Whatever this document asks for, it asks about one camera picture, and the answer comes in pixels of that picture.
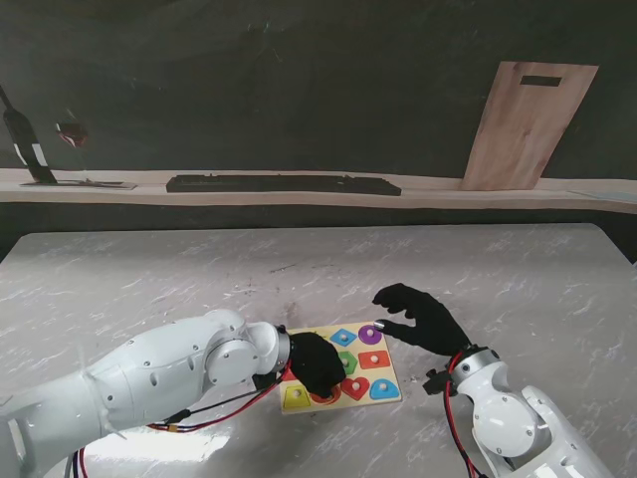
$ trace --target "red puzzle piece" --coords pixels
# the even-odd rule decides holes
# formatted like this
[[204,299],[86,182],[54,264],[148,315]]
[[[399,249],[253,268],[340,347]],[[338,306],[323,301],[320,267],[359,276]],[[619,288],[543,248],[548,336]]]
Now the red puzzle piece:
[[386,351],[362,352],[358,354],[358,363],[363,369],[390,366],[389,354]]
[[[354,389],[354,384],[358,384],[358,390]],[[342,392],[351,396],[354,400],[359,401],[369,390],[369,380],[364,376],[360,376],[356,380],[346,378],[340,385]]]
[[286,371],[283,374],[283,381],[290,381],[290,380],[296,380],[297,378],[295,377],[295,375],[292,373],[292,371],[288,368],[288,371]]

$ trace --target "cutting board handle hole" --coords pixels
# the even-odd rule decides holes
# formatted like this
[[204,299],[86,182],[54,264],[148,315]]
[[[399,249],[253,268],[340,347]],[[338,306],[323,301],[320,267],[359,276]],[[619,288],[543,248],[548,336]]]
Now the cutting board handle hole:
[[520,80],[521,85],[533,85],[535,87],[558,87],[561,77],[542,77],[539,75],[524,75]]

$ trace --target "robotic hand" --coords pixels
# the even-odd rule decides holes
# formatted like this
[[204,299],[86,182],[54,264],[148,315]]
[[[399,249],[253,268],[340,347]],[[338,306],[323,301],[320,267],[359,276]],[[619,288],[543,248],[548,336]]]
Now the robotic hand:
[[612,478],[610,471],[557,409],[534,386],[511,390],[507,365],[486,348],[472,345],[449,311],[431,295],[403,284],[382,289],[373,300],[390,314],[405,311],[415,327],[381,320],[384,334],[440,356],[452,357],[443,371],[430,370],[428,394],[445,393],[452,435],[469,476],[477,469],[455,432],[449,396],[469,396],[474,404],[473,436],[495,477]]
[[231,311],[145,332],[87,368],[0,397],[2,476],[40,478],[99,438],[173,417],[212,388],[279,372],[289,360],[319,396],[345,379],[320,336],[246,324]]

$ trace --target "green puzzle piece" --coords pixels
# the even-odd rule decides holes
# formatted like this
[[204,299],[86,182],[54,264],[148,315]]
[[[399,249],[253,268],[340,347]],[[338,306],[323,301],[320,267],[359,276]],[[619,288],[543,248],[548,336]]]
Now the green puzzle piece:
[[352,375],[358,365],[358,360],[350,352],[339,352],[338,356],[342,362],[342,366],[345,369],[345,373]]

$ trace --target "dark wall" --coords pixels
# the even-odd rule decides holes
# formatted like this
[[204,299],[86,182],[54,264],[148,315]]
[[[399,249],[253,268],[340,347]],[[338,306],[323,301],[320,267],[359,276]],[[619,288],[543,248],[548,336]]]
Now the dark wall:
[[[599,65],[545,176],[637,179],[636,18],[603,0],[1,0],[0,83],[54,168],[461,177],[500,61]],[[21,167],[4,128],[0,167]]]

